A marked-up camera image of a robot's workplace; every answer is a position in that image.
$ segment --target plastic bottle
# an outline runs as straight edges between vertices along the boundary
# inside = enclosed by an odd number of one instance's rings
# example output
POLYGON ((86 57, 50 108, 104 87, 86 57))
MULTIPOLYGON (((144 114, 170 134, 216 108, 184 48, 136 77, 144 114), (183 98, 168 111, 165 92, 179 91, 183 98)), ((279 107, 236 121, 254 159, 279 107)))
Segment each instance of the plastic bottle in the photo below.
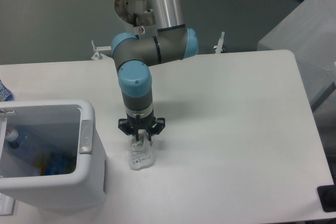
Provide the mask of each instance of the plastic bottle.
POLYGON ((7 102, 13 100, 14 100, 13 93, 8 88, 6 88, 0 80, 0 102, 7 102))
POLYGON ((46 143, 23 127, 7 127, 5 141, 9 153, 31 166, 38 167, 40 175, 67 174, 75 169, 76 157, 46 143))

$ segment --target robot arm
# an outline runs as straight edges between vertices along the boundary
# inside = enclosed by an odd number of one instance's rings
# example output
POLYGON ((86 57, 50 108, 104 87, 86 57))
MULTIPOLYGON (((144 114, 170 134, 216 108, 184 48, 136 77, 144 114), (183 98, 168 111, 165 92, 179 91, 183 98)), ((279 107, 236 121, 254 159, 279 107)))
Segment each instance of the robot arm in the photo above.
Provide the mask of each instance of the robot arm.
POLYGON ((165 119, 154 116, 152 76, 149 66, 182 60, 198 53, 193 29, 187 29, 180 0, 151 0, 157 35, 139 39, 128 33, 117 35, 111 45, 125 104, 126 119, 118 127, 139 139, 139 130, 146 130, 149 139, 165 127, 165 119))

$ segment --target bin handle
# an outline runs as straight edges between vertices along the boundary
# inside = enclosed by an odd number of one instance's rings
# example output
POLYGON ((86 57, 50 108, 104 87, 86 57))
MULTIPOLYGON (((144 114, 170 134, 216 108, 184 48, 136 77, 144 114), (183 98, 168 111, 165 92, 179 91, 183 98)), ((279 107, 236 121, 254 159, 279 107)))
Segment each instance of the bin handle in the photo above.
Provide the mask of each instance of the bin handle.
POLYGON ((79 154, 91 154, 93 141, 93 120, 83 120, 80 124, 79 154))

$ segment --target blue joint cap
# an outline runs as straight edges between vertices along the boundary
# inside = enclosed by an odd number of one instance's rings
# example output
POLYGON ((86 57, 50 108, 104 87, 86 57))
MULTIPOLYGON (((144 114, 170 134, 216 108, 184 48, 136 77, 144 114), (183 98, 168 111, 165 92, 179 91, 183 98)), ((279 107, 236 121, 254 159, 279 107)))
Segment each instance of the blue joint cap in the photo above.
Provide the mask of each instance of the blue joint cap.
POLYGON ((198 40, 194 29, 187 28, 188 41, 187 47, 185 48, 185 53, 182 59, 195 56, 198 53, 198 40))
POLYGON ((134 34, 130 34, 130 33, 121 33, 121 34, 116 35, 114 39, 112 40, 112 44, 111 44, 112 58, 113 58, 113 53, 116 47, 126 39, 138 39, 138 38, 136 38, 134 34))
POLYGON ((148 66, 139 61, 131 60, 124 63, 118 72, 121 91, 133 98, 146 95, 152 88, 152 75, 148 66))

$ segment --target gray elbow joint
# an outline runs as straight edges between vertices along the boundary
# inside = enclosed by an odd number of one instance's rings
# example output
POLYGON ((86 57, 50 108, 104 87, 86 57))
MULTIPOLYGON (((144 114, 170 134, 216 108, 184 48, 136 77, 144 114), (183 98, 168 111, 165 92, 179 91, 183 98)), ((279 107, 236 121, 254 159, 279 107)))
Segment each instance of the gray elbow joint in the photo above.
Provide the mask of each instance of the gray elbow joint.
POLYGON ((182 60, 198 53, 198 40, 193 29, 185 26, 159 30, 158 36, 139 40, 135 35, 117 35, 111 45, 117 71, 127 61, 139 60, 147 66, 182 60))

